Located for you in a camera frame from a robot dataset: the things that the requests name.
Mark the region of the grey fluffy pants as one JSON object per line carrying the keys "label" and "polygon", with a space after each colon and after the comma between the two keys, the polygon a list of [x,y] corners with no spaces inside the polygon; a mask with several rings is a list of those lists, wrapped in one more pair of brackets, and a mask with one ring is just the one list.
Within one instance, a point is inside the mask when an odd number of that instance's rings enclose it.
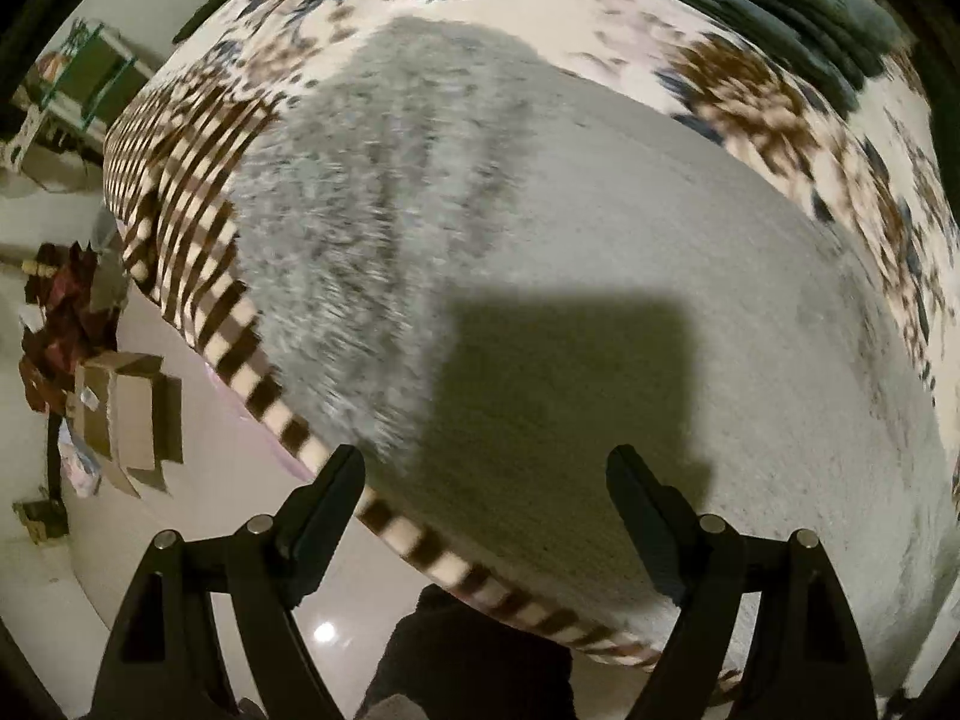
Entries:
{"label": "grey fluffy pants", "polygon": [[400,18],[226,187],[286,405],[467,561],[659,645],[605,487],[825,541],[878,692],[958,571],[931,400],[864,260],[747,167],[494,29]]}

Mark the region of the open cardboard box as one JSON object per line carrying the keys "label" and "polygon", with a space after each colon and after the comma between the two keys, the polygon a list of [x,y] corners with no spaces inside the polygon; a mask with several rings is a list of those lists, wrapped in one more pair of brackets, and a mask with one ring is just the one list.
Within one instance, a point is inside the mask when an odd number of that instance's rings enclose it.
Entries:
{"label": "open cardboard box", "polygon": [[163,463],[182,461],[182,380],[163,358],[107,351],[78,366],[75,433],[117,491],[164,491]]}

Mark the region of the black left shoe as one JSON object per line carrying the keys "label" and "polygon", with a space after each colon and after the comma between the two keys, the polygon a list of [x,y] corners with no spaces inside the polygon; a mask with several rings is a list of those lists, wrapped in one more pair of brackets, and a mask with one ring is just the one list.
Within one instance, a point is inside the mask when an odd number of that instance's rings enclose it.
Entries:
{"label": "black left shoe", "polygon": [[395,624],[359,718],[573,718],[573,660],[430,585]]}

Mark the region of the red brown cloth pile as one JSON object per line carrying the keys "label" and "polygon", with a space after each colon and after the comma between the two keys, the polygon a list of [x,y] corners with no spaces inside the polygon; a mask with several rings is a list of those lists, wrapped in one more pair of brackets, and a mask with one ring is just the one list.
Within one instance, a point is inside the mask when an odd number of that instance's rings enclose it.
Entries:
{"label": "red brown cloth pile", "polygon": [[91,245],[78,242],[46,242],[28,265],[25,300],[39,310],[39,327],[23,328],[18,372],[32,411],[64,416],[76,369],[117,349],[127,280],[124,273],[114,275]]}

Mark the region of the floral bed blanket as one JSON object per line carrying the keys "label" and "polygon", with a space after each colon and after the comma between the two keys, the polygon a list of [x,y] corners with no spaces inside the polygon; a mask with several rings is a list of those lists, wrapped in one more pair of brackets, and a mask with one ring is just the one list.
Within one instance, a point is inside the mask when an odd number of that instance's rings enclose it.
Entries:
{"label": "floral bed blanket", "polygon": [[[958,525],[958,226],[916,78],[887,60],[857,109],[841,115],[680,0],[231,0],[122,112],[106,138],[104,195],[128,273],[304,470],[320,470],[337,446],[286,405],[262,351],[226,187],[257,135],[400,18],[514,37],[550,65],[700,135],[807,218],[864,245],[931,400]],[[359,513],[405,562],[483,613],[607,663],[661,655],[665,640],[648,644],[460,557],[370,478]]]}

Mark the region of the green metal shelf rack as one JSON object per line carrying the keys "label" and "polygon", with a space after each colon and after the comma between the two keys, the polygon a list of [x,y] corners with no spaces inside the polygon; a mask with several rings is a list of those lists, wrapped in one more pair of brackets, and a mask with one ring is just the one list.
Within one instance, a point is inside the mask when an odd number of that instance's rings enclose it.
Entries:
{"label": "green metal shelf rack", "polygon": [[20,169],[37,142],[103,153],[107,131],[155,70],[122,34],[103,21],[73,21],[65,41],[44,54],[14,93],[25,117],[3,143],[3,160]]}

